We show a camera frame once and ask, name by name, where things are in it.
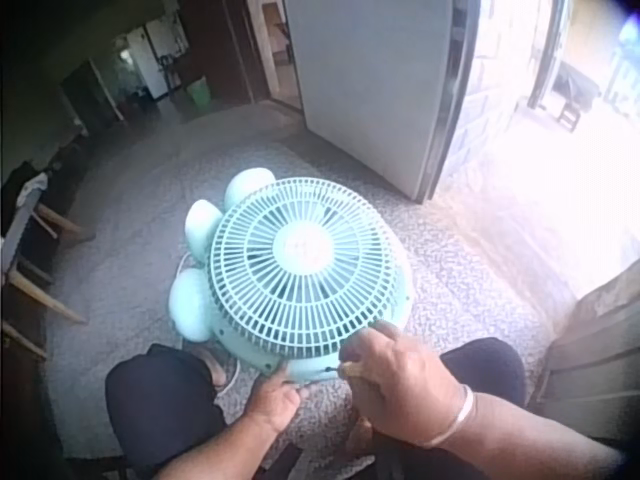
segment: fan guard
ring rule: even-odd
[[[254,192],[223,217],[209,259],[212,296],[229,325],[284,358],[335,354],[393,308],[388,227],[362,197],[327,180]]]

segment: electric fan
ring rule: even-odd
[[[205,200],[185,233],[199,268],[180,272],[169,312],[182,336],[212,336],[264,373],[283,360],[298,382],[335,378],[352,333],[382,319],[403,328],[413,301],[406,253],[355,192],[317,178],[245,170]]]

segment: bracelet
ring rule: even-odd
[[[436,438],[434,438],[433,440],[428,442],[426,445],[424,445],[424,448],[433,448],[440,445],[442,442],[444,442],[447,438],[449,438],[451,435],[453,435],[460,429],[460,426],[462,425],[462,423],[467,419],[467,417],[469,416],[469,413],[471,413],[475,395],[473,394],[473,390],[471,390],[471,388],[469,388],[468,385],[462,385],[462,388],[464,388],[464,392],[465,392],[464,403],[462,404],[462,408],[460,409],[460,412],[456,416],[455,420],[444,433],[441,433],[440,435],[436,436]]]

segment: black pants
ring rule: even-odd
[[[522,406],[524,367],[506,343],[476,340],[442,355],[451,373],[476,392]],[[226,423],[213,404],[215,391],[205,363],[181,350],[152,345],[145,355],[118,364],[107,376],[111,425],[141,478],[151,478],[182,453],[219,434]],[[481,478],[469,464],[439,449],[397,442],[408,478]]]

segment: green bucket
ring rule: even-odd
[[[187,93],[198,108],[206,108],[211,103],[211,93],[207,86],[207,79],[202,77],[187,87]]]

